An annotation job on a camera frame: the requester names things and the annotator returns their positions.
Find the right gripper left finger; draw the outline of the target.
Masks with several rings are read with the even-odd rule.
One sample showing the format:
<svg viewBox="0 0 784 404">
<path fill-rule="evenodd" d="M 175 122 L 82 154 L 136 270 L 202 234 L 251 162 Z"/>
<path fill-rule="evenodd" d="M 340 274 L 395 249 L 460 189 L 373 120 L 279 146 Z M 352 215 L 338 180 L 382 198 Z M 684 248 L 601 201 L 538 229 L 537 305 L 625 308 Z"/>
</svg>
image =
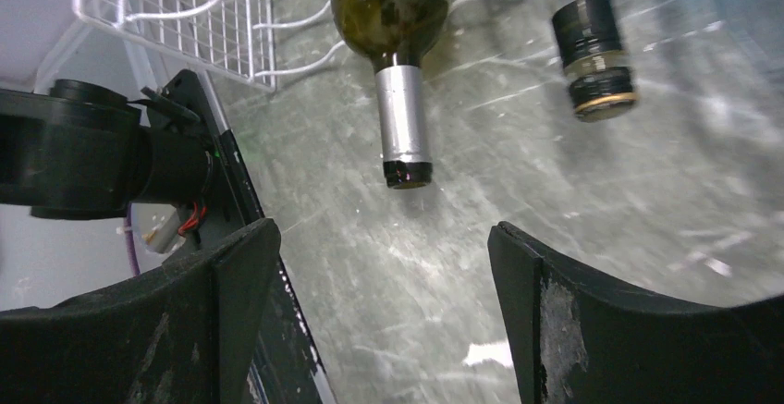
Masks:
<svg viewBox="0 0 784 404">
<path fill-rule="evenodd" d="M 1 315 L 5 403 L 219 403 L 211 259 Z"/>
</svg>

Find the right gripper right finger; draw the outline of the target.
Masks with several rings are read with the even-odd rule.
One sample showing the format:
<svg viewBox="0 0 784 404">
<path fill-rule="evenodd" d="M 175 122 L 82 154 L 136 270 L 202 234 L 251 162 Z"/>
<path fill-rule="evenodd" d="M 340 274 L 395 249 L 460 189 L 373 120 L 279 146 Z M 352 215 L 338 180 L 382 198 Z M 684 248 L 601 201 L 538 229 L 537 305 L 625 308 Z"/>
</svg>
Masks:
<svg viewBox="0 0 784 404">
<path fill-rule="evenodd" d="M 487 241 L 524 403 L 779 403 L 783 299 L 735 307 L 640 288 L 507 222 Z"/>
</svg>

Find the small dark capped bottle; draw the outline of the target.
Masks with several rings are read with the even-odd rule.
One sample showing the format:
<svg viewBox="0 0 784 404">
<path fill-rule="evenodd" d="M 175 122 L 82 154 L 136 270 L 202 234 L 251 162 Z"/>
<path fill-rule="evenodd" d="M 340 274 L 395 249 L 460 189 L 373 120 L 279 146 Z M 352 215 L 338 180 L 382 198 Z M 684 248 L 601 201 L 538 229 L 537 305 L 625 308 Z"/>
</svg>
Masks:
<svg viewBox="0 0 784 404">
<path fill-rule="evenodd" d="M 594 123 L 630 111 L 639 93 L 611 1 L 575 0 L 551 24 L 573 115 Z"/>
</svg>

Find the silver capped dark bottle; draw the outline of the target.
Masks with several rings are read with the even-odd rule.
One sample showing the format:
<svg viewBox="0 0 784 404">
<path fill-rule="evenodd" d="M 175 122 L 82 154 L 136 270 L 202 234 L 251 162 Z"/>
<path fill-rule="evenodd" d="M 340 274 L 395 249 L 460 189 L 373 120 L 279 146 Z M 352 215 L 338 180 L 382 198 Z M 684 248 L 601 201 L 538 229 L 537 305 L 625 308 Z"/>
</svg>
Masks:
<svg viewBox="0 0 784 404">
<path fill-rule="evenodd" d="M 331 8 L 343 41 L 374 70 L 387 186 L 430 184 L 422 60 L 446 23 L 449 0 L 331 0 Z"/>
</svg>

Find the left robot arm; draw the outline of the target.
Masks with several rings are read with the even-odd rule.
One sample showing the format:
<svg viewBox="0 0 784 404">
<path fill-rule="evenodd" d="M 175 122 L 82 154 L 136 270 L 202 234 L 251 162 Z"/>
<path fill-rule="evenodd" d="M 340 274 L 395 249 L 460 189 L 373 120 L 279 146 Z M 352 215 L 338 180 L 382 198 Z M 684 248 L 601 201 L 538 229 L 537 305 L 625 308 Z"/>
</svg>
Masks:
<svg viewBox="0 0 784 404">
<path fill-rule="evenodd" d="M 123 217 L 134 202 L 204 216 L 213 147 L 190 105 L 148 87 L 130 100 L 57 80 L 47 94 L 1 92 L 1 202 L 44 219 Z"/>
</svg>

